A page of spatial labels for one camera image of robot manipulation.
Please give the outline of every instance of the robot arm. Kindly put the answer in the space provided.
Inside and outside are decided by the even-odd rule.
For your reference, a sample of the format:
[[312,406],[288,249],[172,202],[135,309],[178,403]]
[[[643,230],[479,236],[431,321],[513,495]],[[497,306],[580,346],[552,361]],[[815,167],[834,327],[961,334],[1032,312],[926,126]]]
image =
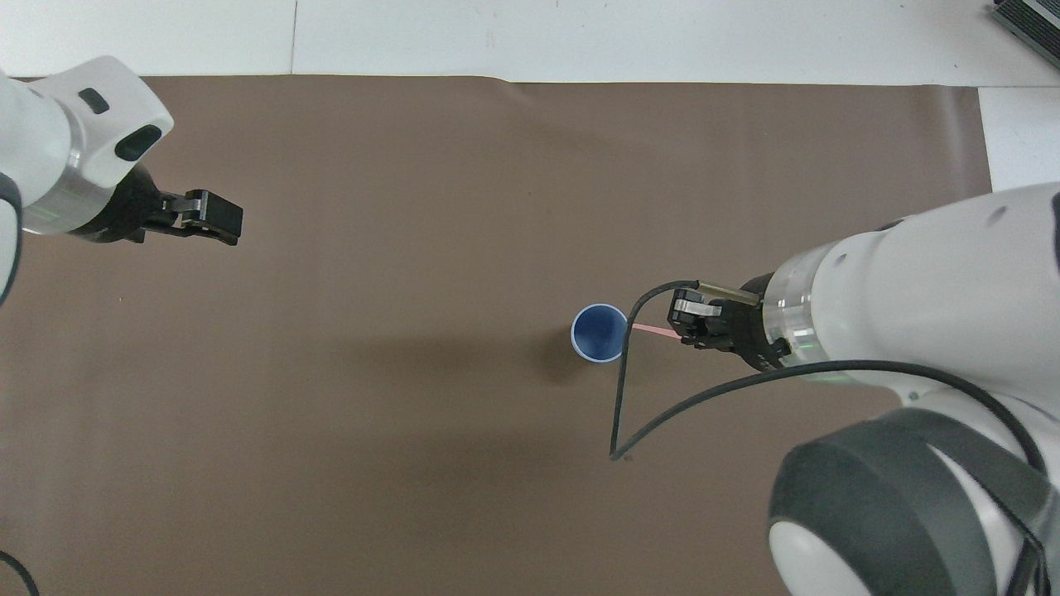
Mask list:
[[792,594],[1023,596],[1035,565],[1039,584],[1060,585],[1060,185],[905,217],[740,290],[677,290],[669,322],[683,343],[760,371],[941,369],[988,391],[1041,454],[1031,469],[996,413],[935,381],[817,375],[888,387],[903,407],[785,458],[768,541]]
[[138,243],[156,231],[235,245],[240,207],[205,190],[161,192],[139,165],[172,128],[165,106],[113,57],[33,83],[0,73],[0,275],[7,285],[20,229]]

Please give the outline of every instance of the cup rim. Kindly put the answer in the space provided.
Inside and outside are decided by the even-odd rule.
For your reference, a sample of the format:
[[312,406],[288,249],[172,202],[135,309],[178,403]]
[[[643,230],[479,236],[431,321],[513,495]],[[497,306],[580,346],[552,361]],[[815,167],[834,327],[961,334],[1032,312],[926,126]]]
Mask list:
[[622,355],[622,351],[619,350],[617,354],[615,354],[614,356],[612,356],[610,358],[602,358],[602,360],[601,358],[594,358],[593,356],[589,356],[588,354],[586,354],[585,352],[583,352],[582,349],[578,347],[578,343],[575,341],[575,326],[578,325],[578,319],[581,318],[581,316],[583,314],[585,314],[585,311],[588,311],[589,309],[595,309],[597,306],[606,306],[606,308],[615,311],[616,313],[618,313],[618,315],[620,317],[622,317],[623,325],[625,325],[628,322],[628,319],[625,318],[625,313],[623,313],[618,306],[616,306],[614,304],[608,304],[606,302],[594,302],[593,304],[589,304],[589,305],[585,306],[581,311],[578,311],[578,314],[575,315],[573,320],[570,322],[570,346],[575,349],[575,352],[577,352],[579,356],[582,356],[583,358],[585,358],[585,360],[587,360],[587,361],[589,361],[591,363],[605,364],[605,363],[610,363],[610,362],[614,362],[614,361],[618,360],[618,357]]

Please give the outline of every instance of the blue cup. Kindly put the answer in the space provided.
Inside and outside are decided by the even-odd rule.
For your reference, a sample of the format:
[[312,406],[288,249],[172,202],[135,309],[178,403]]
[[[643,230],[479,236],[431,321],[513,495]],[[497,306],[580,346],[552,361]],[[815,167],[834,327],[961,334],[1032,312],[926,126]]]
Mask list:
[[620,356],[624,335],[625,315],[611,304],[585,306],[570,326],[570,345],[579,356],[595,363]]

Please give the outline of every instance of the brown tabletop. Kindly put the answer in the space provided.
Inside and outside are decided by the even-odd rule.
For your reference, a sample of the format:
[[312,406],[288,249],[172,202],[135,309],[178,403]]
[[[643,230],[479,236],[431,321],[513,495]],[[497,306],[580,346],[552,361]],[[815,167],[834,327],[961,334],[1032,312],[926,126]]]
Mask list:
[[[149,83],[156,182],[244,236],[26,239],[0,547],[45,594],[784,594],[780,459],[897,400],[758,387],[612,463],[571,317],[990,190],[974,89]],[[638,335],[626,432],[749,372]]]

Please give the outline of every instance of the wire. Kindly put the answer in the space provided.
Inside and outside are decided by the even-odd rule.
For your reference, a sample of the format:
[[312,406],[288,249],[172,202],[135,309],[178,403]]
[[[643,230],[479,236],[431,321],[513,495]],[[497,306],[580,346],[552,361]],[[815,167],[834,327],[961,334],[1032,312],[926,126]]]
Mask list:
[[30,575],[30,569],[25,568],[25,565],[3,550],[0,550],[0,561],[7,563],[7,566],[15,569],[15,573],[18,574],[19,578],[21,578],[22,583],[25,584],[25,590],[30,593],[30,596],[40,596],[40,590],[37,589],[37,582],[33,581],[33,576]]
[[640,309],[648,303],[649,300],[662,294],[664,292],[669,292],[671,290],[677,290],[681,287],[691,287],[696,288],[700,286],[699,281],[694,280],[681,280],[671,281],[670,283],[664,283],[662,285],[656,285],[655,287],[649,290],[643,296],[637,298],[636,303],[633,304],[633,309],[630,311],[630,316],[625,318],[625,335],[622,336],[622,360],[618,366],[618,392],[615,395],[615,419],[611,425],[611,456],[612,459],[618,459],[615,457],[615,451],[618,448],[618,430],[622,422],[622,393],[625,392],[625,365],[629,361],[630,355],[630,335],[633,333],[633,323],[637,319],[637,314],[640,313]]
[[[721,385],[701,391],[682,402],[678,402],[677,404],[674,404],[641,426],[640,430],[631,435],[624,443],[619,445],[618,435],[622,421],[622,402],[625,392],[625,371],[630,355],[630,334],[633,331],[633,323],[637,314],[640,313],[640,309],[643,308],[649,300],[659,294],[662,294],[664,292],[679,287],[695,288],[697,286],[699,282],[695,281],[673,281],[670,283],[664,283],[662,285],[653,287],[644,293],[644,295],[641,296],[636,303],[634,303],[633,309],[630,311],[630,315],[626,320],[625,336],[622,338],[622,354],[618,372],[618,388],[615,392],[615,418],[611,428],[610,456],[613,461],[617,461],[624,457],[634,445],[674,416],[677,416],[693,406],[719,396],[723,396],[738,389],[745,389],[755,385],[761,385],[763,383],[772,383],[782,379],[803,376],[807,374],[867,370],[922,376],[924,379],[931,379],[944,385],[949,385],[950,387],[967,395],[993,414],[994,417],[996,417],[1002,424],[1005,425],[1009,433],[1012,434],[1017,443],[1019,443],[1020,449],[1023,450],[1024,457],[1027,459],[1027,464],[1046,478],[1048,477],[1048,471],[1045,468],[1045,460],[1042,457],[1042,452],[1038,449],[1038,444],[1035,442],[1034,438],[1027,432],[1023,423],[1021,423],[1019,419],[1017,419],[1015,416],[1013,416],[1012,413],[1005,407],[1004,404],[997,401],[996,398],[971,381],[957,376],[956,374],[946,372],[944,370],[923,365],[894,361],[847,360],[820,362],[760,372],[750,376],[744,376],[743,379],[737,379],[736,381],[729,381],[728,383],[722,383]],[[1045,553],[1042,549],[1041,542],[1038,541],[1036,537],[1028,536],[1026,532],[1024,533],[1025,540],[1023,548],[1017,559],[1015,568],[1013,569],[1012,578],[1005,594],[1006,596],[1024,596],[1031,582],[1034,582],[1035,594],[1049,594],[1050,589],[1048,578],[1045,575],[1044,568]]]

